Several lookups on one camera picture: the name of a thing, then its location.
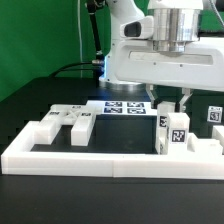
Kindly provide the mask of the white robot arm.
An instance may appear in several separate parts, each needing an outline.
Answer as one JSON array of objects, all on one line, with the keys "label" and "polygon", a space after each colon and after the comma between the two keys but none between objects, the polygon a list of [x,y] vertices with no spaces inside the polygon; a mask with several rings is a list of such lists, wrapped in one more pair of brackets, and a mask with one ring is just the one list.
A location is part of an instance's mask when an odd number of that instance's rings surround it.
[{"label": "white robot arm", "polygon": [[200,13],[216,0],[150,0],[144,15],[134,0],[105,0],[111,50],[105,81],[144,83],[153,106],[156,85],[224,92],[224,38],[199,35]]}]

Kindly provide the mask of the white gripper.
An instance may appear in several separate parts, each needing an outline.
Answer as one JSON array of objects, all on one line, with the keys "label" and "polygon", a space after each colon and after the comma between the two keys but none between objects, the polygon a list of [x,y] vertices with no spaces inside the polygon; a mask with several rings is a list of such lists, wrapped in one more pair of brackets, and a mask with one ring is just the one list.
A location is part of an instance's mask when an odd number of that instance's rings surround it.
[{"label": "white gripper", "polygon": [[151,108],[154,85],[181,87],[180,112],[192,89],[224,92],[224,38],[197,36],[196,14],[154,14],[119,27],[114,73],[121,81],[146,83]]}]

